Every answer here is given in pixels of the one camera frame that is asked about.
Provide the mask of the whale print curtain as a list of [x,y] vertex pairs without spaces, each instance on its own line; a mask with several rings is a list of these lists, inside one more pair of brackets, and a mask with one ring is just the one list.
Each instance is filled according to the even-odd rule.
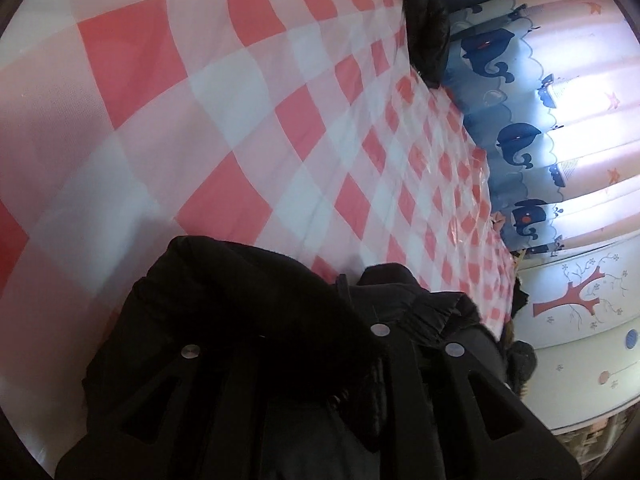
[[506,247],[639,229],[639,43],[614,0],[445,0],[444,84],[487,155]]

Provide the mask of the white wardrobe with tree decal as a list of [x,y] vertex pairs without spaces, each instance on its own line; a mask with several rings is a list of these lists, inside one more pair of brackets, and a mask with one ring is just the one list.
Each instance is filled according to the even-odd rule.
[[578,428],[639,399],[639,240],[526,260],[515,335],[538,360],[526,406],[551,430]]

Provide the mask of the black puffer jacket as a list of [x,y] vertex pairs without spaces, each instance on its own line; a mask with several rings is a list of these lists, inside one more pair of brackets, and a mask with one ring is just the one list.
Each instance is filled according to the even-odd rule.
[[287,256],[178,236],[82,382],[60,479],[440,479],[433,349],[459,336],[514,393],[533,348],[398,263],[327,282]]

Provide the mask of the pink checkered bed cover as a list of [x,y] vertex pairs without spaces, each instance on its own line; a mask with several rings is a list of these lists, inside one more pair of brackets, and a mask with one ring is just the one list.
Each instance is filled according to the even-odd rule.
[[401,0],[23,0],[1,37],[1,406],[46,471],[169,241],[324,278],[383,261],[500,332],[484,155],[412,70]]

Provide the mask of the black coat at headboard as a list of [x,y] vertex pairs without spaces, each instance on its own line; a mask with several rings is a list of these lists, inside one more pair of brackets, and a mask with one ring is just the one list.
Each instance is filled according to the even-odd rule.
[[450,45],[445,0],[402,0],[409,61],[428,88],[438,89],[444,78]]

